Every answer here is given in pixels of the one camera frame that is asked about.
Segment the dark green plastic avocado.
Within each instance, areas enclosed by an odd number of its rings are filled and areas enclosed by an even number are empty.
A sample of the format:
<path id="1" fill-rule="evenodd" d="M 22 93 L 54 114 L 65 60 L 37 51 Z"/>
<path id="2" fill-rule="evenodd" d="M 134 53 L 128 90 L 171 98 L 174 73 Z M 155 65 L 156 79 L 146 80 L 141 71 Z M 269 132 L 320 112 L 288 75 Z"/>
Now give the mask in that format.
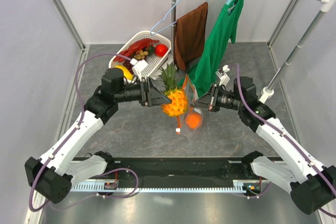
<path id="1" fill-rule="evenodd" d="M 149 45 L 149 48 L 147 49 L 148 57 L 152 56 L 155 53 L 155 47 L 152 45 Z"/>

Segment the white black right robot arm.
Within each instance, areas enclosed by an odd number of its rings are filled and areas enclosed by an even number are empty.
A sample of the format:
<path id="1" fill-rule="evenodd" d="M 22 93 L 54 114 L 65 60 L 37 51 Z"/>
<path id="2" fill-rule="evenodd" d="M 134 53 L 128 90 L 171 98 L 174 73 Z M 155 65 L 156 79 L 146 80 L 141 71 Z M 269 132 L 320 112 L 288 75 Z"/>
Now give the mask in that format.
<path id="1" fill-rule="evenodd" d="M 285 163 L 276 164 L 254 151 L 243 157 L 240 172 L 245 178 L 267 179 L 286 191 L 307 215 L 335 200 L 335 166 L 323 165 L 288 133 L 270 107 L 258 101 L 252 78 L 236 78 L 233 91 L 213 84 L 192 102 L 192 107 L 211 112 L 221 108 L 237 111 L 242 123 L 264 139 Z"/>

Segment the clear zip top bag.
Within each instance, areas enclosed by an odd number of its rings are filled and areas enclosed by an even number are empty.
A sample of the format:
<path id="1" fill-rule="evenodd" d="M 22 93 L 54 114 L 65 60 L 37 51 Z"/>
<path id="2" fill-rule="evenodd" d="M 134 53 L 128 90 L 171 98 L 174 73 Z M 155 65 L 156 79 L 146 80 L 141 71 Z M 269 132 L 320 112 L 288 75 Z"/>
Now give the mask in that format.
<path id="1" fill-rule="evenodd" d="M 187 110 L 184 114 L 177 117 L 176 133 L 177 133 L 177 135 L 183 136 L 186 139 L 188 139 L 188 141 L 190 143 L 193 143 L 195 141 L 195 139 L 197 138 L 199 129 L 202 126 L 202 124 L 199 128 L 197 128 L 195 130 L 192 130 L 186 125 L 185 120 L 186 120 L 187 116 L 192 112 L 196 112 L 196 113 L 201 114 L 202 118 L 203 118 L 203 112 L 200 109 L 196 109 L 196 108 L 191 107 L 191 103 L 195 102 L 198 99 L 198 94 L 197 94 L 197 90 L 196 90 L 195 86 L 190 81 L 188 75 L 186 75 L 185 78 L 184 78 L 184 81 L 183 81 L 183 84 L 182 84 L 182 90 L 185 91 L 185 94 L 188 98 L 188 107 L 187 107 Z"/>

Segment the white perforated plastic basket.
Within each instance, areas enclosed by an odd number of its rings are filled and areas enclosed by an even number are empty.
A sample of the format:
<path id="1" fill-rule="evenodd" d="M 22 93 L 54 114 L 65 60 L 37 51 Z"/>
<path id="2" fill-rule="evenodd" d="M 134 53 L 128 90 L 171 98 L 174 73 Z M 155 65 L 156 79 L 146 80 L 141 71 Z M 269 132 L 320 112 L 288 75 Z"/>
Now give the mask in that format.
<path id="1" fill-rule="evenodd" d="M 159 74 L 156 74 L 156 72 L 159 70 L 159 67 L 161 67 L 168 59 L 169 53 L 171 51 L 171 41 L 167 39 L 166 37 L 157 34 L 157 35 L 150 35 L 150 32 L 148 30 L 144 30 L 141 32 L 138 32 L 135 34 L 118 52 L 119 54 L 121 51 L 124 51 L 129 48 L 129 46 L 138 40 L 141 39 L 153 39 L 158 40 L 158 43 L 154 43 L 154 45 L 163 44 L 168 47 L 167 52 L 164 54 L 164 56 L 159 57 L 155 53 L 153 53 L 151 56 L 147 56 L 146 59 L 144 59 L 147 62 L 147 66 L 141 71 L 140 75 L 141 77 L 147 78 L 151 77 L 152 79 L 156 80 L 158 78 Z"/>

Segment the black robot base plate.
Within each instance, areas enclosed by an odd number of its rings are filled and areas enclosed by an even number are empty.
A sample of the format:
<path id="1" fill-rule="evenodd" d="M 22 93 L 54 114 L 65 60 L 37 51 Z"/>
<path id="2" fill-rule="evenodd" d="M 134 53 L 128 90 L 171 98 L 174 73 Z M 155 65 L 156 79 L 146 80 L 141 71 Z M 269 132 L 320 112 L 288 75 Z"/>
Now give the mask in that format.
<path id="1" fill-rule="evenodd" d="M 268 180 L 246 170 L 241 157 L 115 157 L 108 161 L 106 172 L 116 168 L 133 170 L 139 183 L 154 185 L 224 185 L 235 180 L 267 183 Z"/>

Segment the dark purple plastic grapes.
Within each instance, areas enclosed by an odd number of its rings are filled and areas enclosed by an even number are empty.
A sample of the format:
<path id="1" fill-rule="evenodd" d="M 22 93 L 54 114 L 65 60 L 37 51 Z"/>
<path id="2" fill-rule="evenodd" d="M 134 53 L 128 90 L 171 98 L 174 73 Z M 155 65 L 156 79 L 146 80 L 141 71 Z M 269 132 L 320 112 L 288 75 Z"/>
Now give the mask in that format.
<path id="1" fill-rule="evenodd" d="M 132 71 L 133 65 L 130 63 L 129 60 L 124 60 L 123 66 L 126 67 L 129 71 Z"/>

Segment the green t-shirt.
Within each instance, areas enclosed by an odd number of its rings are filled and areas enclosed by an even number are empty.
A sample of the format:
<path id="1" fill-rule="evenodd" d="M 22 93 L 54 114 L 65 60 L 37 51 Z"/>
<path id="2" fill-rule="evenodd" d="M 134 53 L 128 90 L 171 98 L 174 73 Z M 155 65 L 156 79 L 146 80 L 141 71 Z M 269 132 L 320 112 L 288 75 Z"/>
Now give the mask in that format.
<path id="1" fill-rule="evenodd" d="M 244 0 L 238 0 L 233 12 L 228 15 L 228 6 L 224 4 L 208 38 L 205 38 L 201 57 L 192 61 L 185 70 L 200 97 L 216 81 L 216 71 L 228 42 L 233 44 L 236 42 L 237 25 L 243 6 Z"/>

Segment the tan plastic longan bunch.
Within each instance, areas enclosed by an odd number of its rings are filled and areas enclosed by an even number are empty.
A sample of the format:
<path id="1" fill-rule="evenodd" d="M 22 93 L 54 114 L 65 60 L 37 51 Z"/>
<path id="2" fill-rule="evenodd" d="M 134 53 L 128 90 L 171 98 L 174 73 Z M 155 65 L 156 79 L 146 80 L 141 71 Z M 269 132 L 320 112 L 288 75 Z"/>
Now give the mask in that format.
<path id="1" fill-rule="evenodd" d="M 137 54 L 134 55 L 134 59 L 143 60 L 146 59 L 148 55 L 149 55 L 148 51 L 140 50 Z"/>

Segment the silver metal clothes rack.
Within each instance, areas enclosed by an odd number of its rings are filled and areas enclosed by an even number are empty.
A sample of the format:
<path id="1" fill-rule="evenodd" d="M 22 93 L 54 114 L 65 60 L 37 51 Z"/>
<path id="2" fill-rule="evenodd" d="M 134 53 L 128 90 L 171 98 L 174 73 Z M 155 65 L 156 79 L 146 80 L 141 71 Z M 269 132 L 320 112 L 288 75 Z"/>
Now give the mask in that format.
<path id="1" fill-rule="evenodd" d="M 285 59 L 284 63 L 281 66 L 279 66 L 275 75 L 270 80 L 270 83 L 261 90 L 261 96 L 259 98 L 260 102 L 265 103 L 275 94 L 276 85 L 277 84 L 280 85 L 281 80 L 285 76 L 285 73 L 288 72 L 287 69 L 292 64 L 293 60 L 296 58 L 296 55 L 298 54 L 299 50 L 304 46 L 305 42 L 307 41 L 309 36 L 312 34 L 313 30 L 319 25 L 319 23 L 326 16 L 326 14 L 330 12 L 330 10 L 335 6 L 335 0 L 314 0 L 314 1 L 317 1 L 321 4 L 317 14 L 313 18 L 313 20 L 311 21 L 307 29 L 302 34 L 301 38 L 298 40 L 298 42 L 294 46 L 291 53 Z M 289 21 L 291 18 L 293 18 L 294 12 L 296 11 L 298 4 L 300 2 L 301 0 L 290 0 L 289 1 L 278 24 L 276 25 L 275 30 L 272 32 L 271 37 L 267 42 L 268 49 L 270 50 L 272 57 L 275 56 L 273 50 L 274 50 L 274 45 L 276 41 L 279 40 L 281 34 L 283 34 L 285 29 L 289 27 Z M 175 35 L 176 35 L 176 24 L 171 27 L 172 50 L 174 50 L 173 48 L 174 48 Z"/>

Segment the orange plastic orange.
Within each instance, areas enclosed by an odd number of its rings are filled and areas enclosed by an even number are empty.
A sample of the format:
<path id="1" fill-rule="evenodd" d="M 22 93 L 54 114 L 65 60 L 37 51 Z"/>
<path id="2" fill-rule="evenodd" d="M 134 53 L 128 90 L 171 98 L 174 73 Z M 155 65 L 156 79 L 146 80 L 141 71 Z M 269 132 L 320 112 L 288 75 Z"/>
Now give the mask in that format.
<path id="1" fill-rule="evenodd" d="M 195 130 L 201 126 L 202 120 L 201 114 L 192 112 L 187 116 L 185 123 L 190 129 Z"/>

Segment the red plastic tomato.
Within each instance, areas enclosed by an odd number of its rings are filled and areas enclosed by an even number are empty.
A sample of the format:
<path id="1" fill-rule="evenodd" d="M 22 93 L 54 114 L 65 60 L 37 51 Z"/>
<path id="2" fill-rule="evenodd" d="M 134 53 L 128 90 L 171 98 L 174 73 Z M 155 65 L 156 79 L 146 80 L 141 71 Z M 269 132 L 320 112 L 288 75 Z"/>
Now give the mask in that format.
<path id="1" fill-rule="evenodd" d="M 164 44 L 158 44 L 155 46 L 155 55 L 162 58 L 168 51 L 168 47 Z"/>

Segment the brown towel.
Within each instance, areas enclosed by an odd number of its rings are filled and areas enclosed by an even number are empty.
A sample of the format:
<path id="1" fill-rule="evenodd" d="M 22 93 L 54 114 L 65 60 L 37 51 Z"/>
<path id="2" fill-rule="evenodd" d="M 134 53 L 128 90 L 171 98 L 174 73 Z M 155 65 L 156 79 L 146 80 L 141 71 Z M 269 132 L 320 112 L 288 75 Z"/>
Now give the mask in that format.
<path id="1" fill-rule="evenodd" d="M 207 14 L 208 2 L 204 2 L 176 22 L 174 62 L 183 71 L 203 53 Z"/>

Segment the red plastic lobster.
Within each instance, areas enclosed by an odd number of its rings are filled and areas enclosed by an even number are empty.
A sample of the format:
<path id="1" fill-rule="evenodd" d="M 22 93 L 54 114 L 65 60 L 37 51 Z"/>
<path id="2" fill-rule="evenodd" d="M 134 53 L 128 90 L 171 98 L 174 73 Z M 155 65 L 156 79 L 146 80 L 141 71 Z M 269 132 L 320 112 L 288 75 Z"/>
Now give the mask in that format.
<path id="1" fill-rule="evenodd" d="M 131 44 L 128 49 L 121 51 L 119 54 L 124 55 L 128 58 L 132 58 L 135 54 L 137 54 L 140 50 L 145 50 L 149 48 L 149 45 L 154 46 L 155 43 L 159 43 L 158 40 L 150 39 L 150 38 L 145 38 L 138 40 Z"/>

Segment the orange plastic pineapple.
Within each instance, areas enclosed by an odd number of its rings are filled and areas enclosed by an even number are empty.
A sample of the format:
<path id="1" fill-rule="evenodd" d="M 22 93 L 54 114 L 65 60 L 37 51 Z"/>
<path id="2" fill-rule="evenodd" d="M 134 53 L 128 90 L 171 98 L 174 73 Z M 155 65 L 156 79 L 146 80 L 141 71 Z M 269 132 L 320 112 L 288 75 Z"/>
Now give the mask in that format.
<path id="1" fill-rule="evenodd" d="M 171 99 L 171 103 L 162 105 L 162 111 L 170 116 L 177 117 L 184 114 L 188 107 L 185 91 L 177 86 L 176 66 L 171 63 L 165 69 L 160 68 L 160 78 L 164 86 L 164 94 Z"/>

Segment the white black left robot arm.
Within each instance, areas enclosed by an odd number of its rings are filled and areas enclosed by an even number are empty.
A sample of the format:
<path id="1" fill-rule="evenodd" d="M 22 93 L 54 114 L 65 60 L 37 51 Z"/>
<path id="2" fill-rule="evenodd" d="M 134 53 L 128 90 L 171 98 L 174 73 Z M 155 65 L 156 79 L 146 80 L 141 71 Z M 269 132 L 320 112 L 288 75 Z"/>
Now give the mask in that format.
<path id="1" fill-rule="evenodd" d="M 108 154 L 94 154 L 76 164 L 72 160 L 118 111 L 119 103 L 132 101 L 139 101 L 142 106 L 172 102 L 151 80 L 125 84 L 121 69 L 108 69 L 101 78 L 101 85 L 88 99 L 79 117 L 63 137 L 39 159 L 31 157 L 26 161 L 25 171 L 32 190 L 57 204 L 78 183 L 99 175 L 111 178 L 115 173 L 115 165 L 108 161 Z"/>

